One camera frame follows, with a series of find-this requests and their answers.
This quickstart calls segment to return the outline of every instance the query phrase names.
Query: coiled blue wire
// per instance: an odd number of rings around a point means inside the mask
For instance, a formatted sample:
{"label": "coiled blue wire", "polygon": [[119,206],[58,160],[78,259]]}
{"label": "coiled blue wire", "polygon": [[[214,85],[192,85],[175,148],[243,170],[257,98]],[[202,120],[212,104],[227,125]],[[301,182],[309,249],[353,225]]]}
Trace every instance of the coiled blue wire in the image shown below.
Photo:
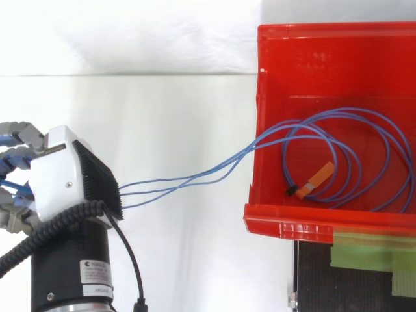
{"label": "coiled blue wire", "polygon": [[[370,121],[366,117],[355,114],[353,112],[364,112],[366,114],[372,114],[376,117],[379,117],[379,118],[383,119],[385,122],[389,123],[393,127],[393,129],[395,129],[395,131],[399,134],[400,138],[402,139],[402,141],[404,143],[404,148],[402,147],[400,142],[391,133],[386,131],[383,127],[380,127],[379,125]],[[327,133],[325,130],[323,130],[322,128],[320,128],[319,126],[317,126],[315,124],[315,122],[325,120],[325,119],[330,119],[330,118],[351,119],[351,120],[357,120],[359,122],[363,122],[364,124],[367,124],[367,125],[373,127],[377,131],[377,133],[381,136],[381,138],[384,142],[386,153],[385,153],[385,162],[384,162],[383,168],[380,170],[380,172],[374,178],[373,181],[371,181],[367,186],[365,186],[364,188],[362,188],[359,191],[357,191],[357,189],[359,188],[361,180],[362,180],[363,169],[362,169],[361,162],[359,161],[358,156],[346,144],[343,144],[342,142],[339,142],[333,136],[331,136],[329,133]],[[267,142],[267,143],[264,143],[264,144],[260,144],[260,142],[262,140],[264,140],[266,137],[269,137],[273,133],[277,133],[278,131],[282,131],[282,130],[286,130],[286,129],[288,129],[289,131],[287,132],[285,138],[281,138],[279,140],[274,140],[272,142]],[[296,135],[297,131],[300,130],[300,129],[307,129],[311,132],[316,133],[317,135]],[[248,153],[250,153],[254,150],[257,150],[259,148],[265,148],[267,146],[271,146],[271,145],[279,144],[279,143],[282,143],[281,153],[282,153],[283,176],[284,176],[288,186],[293,187],[293,186],[295,186],[295,182],[293,181],[293,179],[290,175],[289,169],[287,167],[286,153],[287,153],[287,148],[288,148],[288,145],[289,145],[290,141],[300,140],[300,139],[302,139],[302,140],[303,139],[324,140],[327,143],[327,145],[328,145],[328,147],[329,147],[329,149],[332,153],[335,169],[334,169],[334,173],[333,173],[333,175],[330,179],[330,182],[319,192],[316,192],[314,194],[310,194],[310,195],[306,196],[307,199],[313,200],[315,202],[334,203],[334,206],[332,208],[338,208],[338,207],[350,202],[351,200],[353,200],[354,198],[357,198],[358,196],[364,194],[369,189],[371,189],[373,186],[375,186],[375,184],[377,184],[377,182],[385,174],[385,171],[387,170],[387,167],[388,167],[388,164],[389,164],[389,161],[390,161],[390,158],[391,158],[391,147],[390,147],[390,142],[389,142],[389,140],[390,140],[397,147],[397,149],[401,152],[401,154],[403,155],[405,163],[409,168],[409,174],[408,174],[404,184],[400,188],[400,190],[392,198],[388,199],[386,202],[382,203],[381,205],[371,209],[371,211],[379,211],[379,210],[383,209],[384,207],[386,207],[387,205],[389,205],[390,203],[394,202],[404,192],[406,187],[408,187],[408,185],[410,184],[410,192],[408,194],[408,197],[407,197],[407,200],[406,200],[405,204],[403,205],[403,207],[400,210],[400,213],[403,213],[408,208],[408,206],[411,202],[411,199],[413,197],[414,190],[415,190],[415,174],[413,172],[413,159],[412,159],[412,156],[411,156],[410,145],[409,145],[406,137],[404,136],[403,132],[399,129],[399,127],[393,121],[391,121],[389,118],[385,117],[384,115],[382,115],[378,112],[375,112],[375,111],[369,110],[369,109],[361,109],[361,108],[357,108],[357,107],[343,107],[343,108],[340,108],[340,109],[332,109],[332,110],[327,110],[327,111],[324,111],[324,112],[320,112],[320,113],[318,113],[316,115],[313,115],[313,116],[311,116],[311,117],[309,117],[305,120],[293,119],[293,120],[285,120],[285,121],[282,121],[280,123],[277,123],[273,127],[267,129],[264,133],[259,135],[249,146],[242,149],[241,151],[236,153],[234,156],[228,158],[224,162],[221,162],[219,165],[213,167],[212,169],[206,170],[206,171],[201,172],[199,174],[190,175],[190,176],[186,176],[186,177],[177,177],[177,178],[172,178],[172,179],[156,179],[156,180],[139,181],[139,182],[134,182],[134,183],[124,185],[124,186],[120,187],[120,189],[124,189],[126,187],[130,187],[130,186],[133,186],[133,185],[141,185],[141,184],[146,184],[146,183],[186,180],[185,182],[182,182],[181,184],[179,184],[176,187],[169,187],[169,188],[164,188],[164,189],[162,188],[162,189],[157,189],[157,190],[149,190],[149,191],[145,191],[145,192],[130,192],[130,193],[121,194],[121,196],[130,196],[130,195],[140,195],[140,194],[151,194],[151,193],[155,193],[155,192],[164,192],[163,194],[161,194],[161,195],[159,195],[159,196],[157,196],[157,197],[155,197],[151,200],[143,201],[142,203],[138,203],[138,204],[135,204],[135,205],[129,205],[127,207],[124,207],[124,209],[132,208],[132,207],[139,207],[141,205],[145,205],[147,203],[154,202],[155,200],[158,200],[159,198],[162,198],[162,197],[174,192],[177,189],[182,189],[183,187],[191,187],[191,186],[195,186],[195,185],[208,185],[208,184],[217,183],[217,182],[225,179],[230,173],[232,173],[232,171],[235,169],[235,167],[241,162],[241,160],[244,158],[244,156],[247,155]],[[343,155],[346,158],[347,168],[348,168],[347,177],[345,179],[344,185],[334,195],[326,197],[326,198],[318,198],[317,196],[322,195],[324,192],[326,192],[333,185],[333,183],[335,181],[335,178],[337,176],[338,158],[337,158],[337,154],[336,154],[336,152],[333,148],[333,144],[339,146],[341,152],[343,153]],[[355,162],[357,163],[358,177],[357,177],[357,181],[355,182],[355,184],[351,188],[351,190],[349,190],[346,194],[342,195],[344,193],[345,189],[347,188],[347,186],[349,185],[350,180],[351,180],[352,163],[351,163],[350,156],[352,156],[354,158]],[[193,183],[191,183],[192,181],[194,181],[198,178],[209,176],[209,175],[211,175],[215,172],[218,172],[218,171],[230,166],[231,164],[233,164],[231,166],[231,168],[219,179],[215,179],[213,181],[205,181],[205,182],[199,182],[199,183],[193,182]]]}

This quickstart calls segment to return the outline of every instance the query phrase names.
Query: red storage box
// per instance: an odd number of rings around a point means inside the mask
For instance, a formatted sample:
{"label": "red storage box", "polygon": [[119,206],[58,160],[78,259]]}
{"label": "red storage box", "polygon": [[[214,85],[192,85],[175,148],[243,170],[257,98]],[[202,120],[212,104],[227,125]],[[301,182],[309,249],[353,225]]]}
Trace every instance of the red storage box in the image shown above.
{"label": "red storage box", "polygon": [[[282,120],[304,119],[338,107],[361,107],[392,119],[408,139],[414,158],[416,23],[265,25],[260,26],[258,36],[257,135]],[[394,133],[386,123],[378,124]],[[385,161],[380,136],[369,126],[348,120],[325,120],[319,125],[357,153],[363,166],[361,187],[375,178]],[[327,145],[316,141],[289,144],[288,167],[300,186],[332,161]],[[339,158],[334,190],[346,175],[345,160]],[[355,169],[352,180],[357,176]],[[381,212],[369,212],[392,197],[407,174],[408,168],[393,150],[376,186],[330,210],[286,195],[281,145],[258,149],[244,220],[251,233],[303,241],[331,243],[338,230],[416,236],[416,196],[404,214],[398,213],[409,187]]]}

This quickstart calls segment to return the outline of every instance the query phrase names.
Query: cable connector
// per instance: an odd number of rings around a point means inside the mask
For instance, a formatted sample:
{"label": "cable connector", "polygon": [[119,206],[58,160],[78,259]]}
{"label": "cable connector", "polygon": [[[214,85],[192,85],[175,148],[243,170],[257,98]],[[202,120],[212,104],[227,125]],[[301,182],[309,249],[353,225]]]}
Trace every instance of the cable connector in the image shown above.
{"label": "cable connector", "polygon": [[293,185],[292,187],[289,187],[287,190],[286,190],[286,195],[288,195],[288,196],[292,196],[294,193],[296,193],[296,191],[299,189],[299,187],[295,184],[295,185]]}
{"label": "cable connector", "polygon": [[148,312],[148,305],[144,303],[144,298],[137,300],[133,312]]}

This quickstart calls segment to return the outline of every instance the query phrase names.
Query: white sticker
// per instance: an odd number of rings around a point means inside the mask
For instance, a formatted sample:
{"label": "white sticker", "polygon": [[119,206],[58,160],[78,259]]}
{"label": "white sticker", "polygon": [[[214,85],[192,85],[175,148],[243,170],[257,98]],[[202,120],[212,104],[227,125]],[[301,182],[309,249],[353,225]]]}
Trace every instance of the white sticker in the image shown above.
{"label": "white sticker", "polygon": [[84,297],[102,296],[112,298],[112,288],[104,285],[83,285]]}
{"label": "white sticker", "polygon": [[82,260],[80,268],[82,284],[111,286],[111,268],[108,263],[97,260]]}

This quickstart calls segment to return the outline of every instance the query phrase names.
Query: white backdrop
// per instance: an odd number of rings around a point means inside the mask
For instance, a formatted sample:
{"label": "white backdrop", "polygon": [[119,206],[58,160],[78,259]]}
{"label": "white backdrop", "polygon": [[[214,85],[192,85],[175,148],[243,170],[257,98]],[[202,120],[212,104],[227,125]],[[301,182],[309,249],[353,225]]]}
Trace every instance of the white backdrop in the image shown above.
{"label": "white backdrop", "polygon": [[[255,137],[256,76],[0,78],[0,122],[67,124],[121,185],[212,168]],[[242,220],[253,155],[223,182],[125,211],[151,312],[288,312],[293,244]],[[11,176],[24,182],[28,172]],[[143,201],[131,198],[126,203]],[[24,235],[0,230],[0,255]],[[110,231],[114,306],[132,311],[133,267]],[[2,311],[29,311],[30,262],[0,280]]]}
{"label": "white backdrop", "polygon": [[414,0],[0,0],[0,75],[257,73],[260,24],[415,18]]}

